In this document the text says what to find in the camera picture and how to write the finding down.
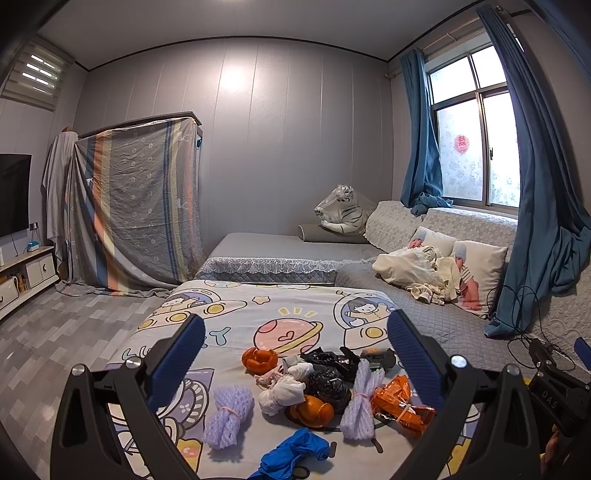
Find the pillow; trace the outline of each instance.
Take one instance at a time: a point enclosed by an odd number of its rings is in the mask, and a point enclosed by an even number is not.
[[[452,254],[453,244],[457,238],[446,235],[445,233],[434,232],[423,226],[417,228],[413,236],[408,242],[407,247],[435,247],[444,257],[449,257]]]
[[[363,235],[340,235],[330,230],[325,230],[318,224],[298,225],[298,236],[304,242],[330,243],[330,244],[365,244],[369,242]]]
[[[471,240],[457,241],[452,256],[460,270],[457,306],[486,318],[496,299],[507,256],[507,247],[495,247]]]

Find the white cloth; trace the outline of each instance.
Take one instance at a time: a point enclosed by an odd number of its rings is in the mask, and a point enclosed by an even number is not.
[[[56,246],[58,264],[65,259],[64,203],[66,173],[74,157],[76,132],[62,132],[53,141],[41,185],[46,201],[46,237]]]
[[[379,255],[372,268],[391,285],[404,288],[423,303],[445,302],[457,298],[460,271],[453,257],[442,257],[431,246],[401,248]]]

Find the tv cabinet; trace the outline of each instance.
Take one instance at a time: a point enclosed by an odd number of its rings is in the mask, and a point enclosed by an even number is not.
[[[18,291],[16,274],[24,276],[27,289]],[[39,247],[6,262],[0,267],[0,277],[8,280],[0,284],[0,320],[18,306],[59,281],[53,262],[53,247]]]

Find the sofa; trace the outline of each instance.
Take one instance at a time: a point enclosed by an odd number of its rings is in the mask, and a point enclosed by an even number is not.
[[[508,247],[507,261],[511,257],[517,231],[517,220],[513,218],[458,208],[434,208],[426,215],[415,218],[400,202],[389,201],[381,202],[368,219],[365,236],[375,247],[390,252],[406,246],[418,225],[457,239]],[[383,291],[405,310],[421,333],[434,337],[447,353],[464,352],[471,363],[479,368],[500,368],[515,362],[507,350],[506,341],[484,337],[482,327],[485,320],[454,304],[442,307],[419,303],[410,293],[377,278],[371,265],[341,266],[335,285]],[[591,339],[590,290],[591,268],[587,266],[579,282],[568,293],[551,296],[540,302],[543,332],[550,342],[557,344],[579,365],[582,363],[574,353],[573,344],[579,336],[588,342]],[[540,322],[532,322],[528,331],[540,339],[544,337]],[[523,363],[531,365],[521,342],[512,342],[511,351]],[[563,367],[571,366],[560,356],[557,360]],[[589,380],[589,374],[581,369],[577,370],[577,375]]]

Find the striped cloth cover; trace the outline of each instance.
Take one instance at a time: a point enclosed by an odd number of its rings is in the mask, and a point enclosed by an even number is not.
[[[170,289],[203,263],[192,118],[79,140],[66,180],[70,283],[116,294]]]

